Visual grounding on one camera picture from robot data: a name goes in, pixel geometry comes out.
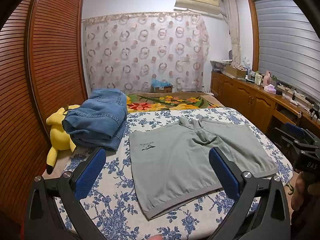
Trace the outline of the person's right hand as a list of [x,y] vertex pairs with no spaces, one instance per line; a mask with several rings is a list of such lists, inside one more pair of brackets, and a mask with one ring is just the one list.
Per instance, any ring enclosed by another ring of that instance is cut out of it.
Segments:
[[298,211],[302,206],[306,190],[308,191],[308,194],[314,197],[319,198],[320,195],[319,182],[309,185],[306,189],[305,180],[303,179],[303,171],[299,170],[298,172],[299,175],[296,179],[294,193],[291,198],[291,208],[293,209],[293,211]]

